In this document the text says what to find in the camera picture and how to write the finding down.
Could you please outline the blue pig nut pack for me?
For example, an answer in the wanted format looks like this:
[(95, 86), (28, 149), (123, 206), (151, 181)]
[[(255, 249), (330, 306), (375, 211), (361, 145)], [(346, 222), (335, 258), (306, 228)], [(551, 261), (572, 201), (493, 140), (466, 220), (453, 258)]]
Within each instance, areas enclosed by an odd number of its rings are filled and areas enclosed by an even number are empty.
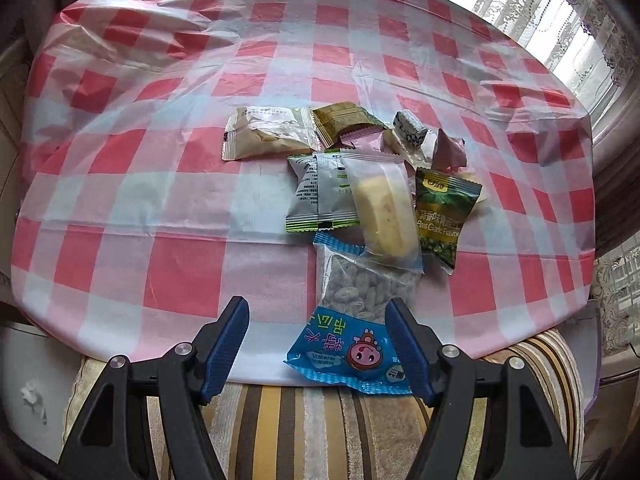
[(314, 234), (317, 307), (284, 360), (305, 378), (405, 396), (409, 382), (385, 327), (390, 300), (411, 304), (419, 274), (383, 266), (358, 245)]

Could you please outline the purple white storage box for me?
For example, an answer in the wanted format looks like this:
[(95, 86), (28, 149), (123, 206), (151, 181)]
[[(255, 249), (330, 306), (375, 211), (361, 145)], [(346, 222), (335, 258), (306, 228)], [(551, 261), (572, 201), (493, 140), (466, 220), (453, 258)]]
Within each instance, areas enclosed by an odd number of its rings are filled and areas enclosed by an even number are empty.
[(574, 356), (587, 414), (597, 400), (601, 377), (603, 336), (597, 301), (590, 299), (582, 310), (559, 325), (559, 332)]

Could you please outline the green pea snack pack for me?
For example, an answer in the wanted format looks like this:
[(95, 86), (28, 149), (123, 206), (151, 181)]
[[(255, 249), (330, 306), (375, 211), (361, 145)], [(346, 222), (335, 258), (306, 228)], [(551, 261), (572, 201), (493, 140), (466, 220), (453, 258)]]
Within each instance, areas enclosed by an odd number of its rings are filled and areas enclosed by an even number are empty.
[(419, 168), (416, 182), (416, 229), (423, 259), (435, 259), (451, 275), (456, 268), (460, 235), (482, 186), (452, 174)]

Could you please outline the small white blue candy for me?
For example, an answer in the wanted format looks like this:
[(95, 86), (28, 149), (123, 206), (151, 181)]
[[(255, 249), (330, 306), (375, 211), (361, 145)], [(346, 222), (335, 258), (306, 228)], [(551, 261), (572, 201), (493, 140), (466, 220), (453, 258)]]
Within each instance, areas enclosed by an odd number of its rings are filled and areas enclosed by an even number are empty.
[(427, 136), (428, 128), (411, 110), (400, 110), (393, 121), (394, 129), (401, 139), (414, 148), (420, 148)]

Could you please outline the pink wrapper snack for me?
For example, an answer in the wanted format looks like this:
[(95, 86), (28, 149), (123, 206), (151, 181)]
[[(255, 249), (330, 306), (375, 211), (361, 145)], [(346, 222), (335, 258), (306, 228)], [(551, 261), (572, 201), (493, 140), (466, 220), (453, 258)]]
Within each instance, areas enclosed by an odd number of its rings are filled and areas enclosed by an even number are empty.
[(438, 171), (457, 170), (466, 166), (464, 140), (452, 138), (442, 130), (437, 130), (432, 155), (432, 168)]
[(394, 150), (385, 141), (389, 134), (389, 128), (372, 126), (343, 133), (338, 144), (340, 144), (341, 152), (356, 151), (360, 153), (395, 155)]

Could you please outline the striped towel cushion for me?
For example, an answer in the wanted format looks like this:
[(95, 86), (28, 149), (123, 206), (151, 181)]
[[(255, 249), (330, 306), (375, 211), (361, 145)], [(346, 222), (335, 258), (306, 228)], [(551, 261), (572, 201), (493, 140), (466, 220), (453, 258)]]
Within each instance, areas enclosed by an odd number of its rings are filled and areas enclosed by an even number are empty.
[[(532, 368), (578, 467), (584, 395), (565, 339), (547, 330), (487, 359), (514, 356)], [(241, 384), (225, 385), (201, 414), (229, 479), (403, 479), (433, 418), (414, 396)]]

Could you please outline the lace sheer curtain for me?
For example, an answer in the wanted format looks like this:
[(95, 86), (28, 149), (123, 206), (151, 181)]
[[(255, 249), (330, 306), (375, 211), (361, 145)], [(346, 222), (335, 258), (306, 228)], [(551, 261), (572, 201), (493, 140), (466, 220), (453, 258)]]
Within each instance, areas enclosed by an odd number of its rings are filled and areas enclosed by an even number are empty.
[(638, 56), (603, 0), (475, 0), (472, 11), (516, 41), (599, 118)]

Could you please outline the red white checkered tablecloth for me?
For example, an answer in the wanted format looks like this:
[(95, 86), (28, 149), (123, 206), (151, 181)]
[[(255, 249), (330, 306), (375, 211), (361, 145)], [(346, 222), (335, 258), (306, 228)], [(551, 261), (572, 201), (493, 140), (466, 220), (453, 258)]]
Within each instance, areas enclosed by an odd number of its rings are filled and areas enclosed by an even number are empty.
[(414, 315), (484, 356), (587, 304), (588, 112), (544, 64), (447, 0), (77, 0), (32, 63), (18, 307), (96, 359), (160, 356), (234, 295), (233, 376), (296, 382), (285, 355), (318, 304), (299, 178), (334, 168), (314, 113), (401, 110), (462, 144), (483, 198), (454, 270), (393, 268)]

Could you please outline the grey white green-edged pack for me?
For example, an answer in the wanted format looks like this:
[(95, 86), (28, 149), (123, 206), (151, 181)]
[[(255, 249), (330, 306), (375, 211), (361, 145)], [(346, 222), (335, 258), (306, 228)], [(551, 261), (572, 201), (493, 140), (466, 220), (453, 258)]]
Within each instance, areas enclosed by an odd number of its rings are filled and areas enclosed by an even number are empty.
[(343, 156), (348, 150), (292, 155), (288, 163), (298, 179), (285, 216), (288, 233), (332, 231), (359, 223)]

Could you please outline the yellow cake clear wrapper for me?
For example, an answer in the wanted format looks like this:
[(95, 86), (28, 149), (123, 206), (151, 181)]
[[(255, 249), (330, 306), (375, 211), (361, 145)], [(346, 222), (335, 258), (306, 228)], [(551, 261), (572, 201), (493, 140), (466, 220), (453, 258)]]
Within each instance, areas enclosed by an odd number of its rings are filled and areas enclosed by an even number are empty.
[(342, 163), (352, 190), (364, 246), (378, 263), (423, 272), (420, 240), (404, 160), (347, 150)]

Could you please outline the pink curtain right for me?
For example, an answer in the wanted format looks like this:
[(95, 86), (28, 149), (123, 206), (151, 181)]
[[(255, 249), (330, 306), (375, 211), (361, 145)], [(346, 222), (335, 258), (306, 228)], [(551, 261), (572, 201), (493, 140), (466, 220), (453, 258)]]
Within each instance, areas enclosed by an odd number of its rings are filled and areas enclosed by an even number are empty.
[(639, 70), (597, 123), (593, 181), (600, 258), (639, 231)]

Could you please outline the cream nut pack large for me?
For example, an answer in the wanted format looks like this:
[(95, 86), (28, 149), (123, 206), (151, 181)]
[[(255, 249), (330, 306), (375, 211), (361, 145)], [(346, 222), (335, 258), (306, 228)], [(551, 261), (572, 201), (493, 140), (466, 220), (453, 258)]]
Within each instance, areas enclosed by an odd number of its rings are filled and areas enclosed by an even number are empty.
[(308, 107), (241, 106), (224, 127), (225, 162), (275, 154), (323, 150)]

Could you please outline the cream macadamia nut pack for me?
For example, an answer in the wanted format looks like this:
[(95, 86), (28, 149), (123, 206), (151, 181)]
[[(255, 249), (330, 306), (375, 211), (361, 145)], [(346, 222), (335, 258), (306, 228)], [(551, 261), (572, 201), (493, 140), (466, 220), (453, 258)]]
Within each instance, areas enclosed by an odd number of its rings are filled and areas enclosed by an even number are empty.
[(431, 168), (437, 131), (428, 129), (422, 144), (416, 148), (404, 139), (394, 129), (383, 132), (383, 140), (386, 148), (393, 153), (402, 156), (405, 162), (413, 168)]

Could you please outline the olive gold snack pack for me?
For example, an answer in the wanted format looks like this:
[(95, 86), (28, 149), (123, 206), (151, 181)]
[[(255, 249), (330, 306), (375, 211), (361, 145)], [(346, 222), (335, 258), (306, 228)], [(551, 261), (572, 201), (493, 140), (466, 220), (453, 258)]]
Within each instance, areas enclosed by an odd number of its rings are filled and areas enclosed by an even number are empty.
[(320, 141), (325, 148), (333, 146), (346, 133), (369, 127), (386, 128), (384, 122), (381, 122), (365, 108), (348, 101), (313, 108), (311, 116)]

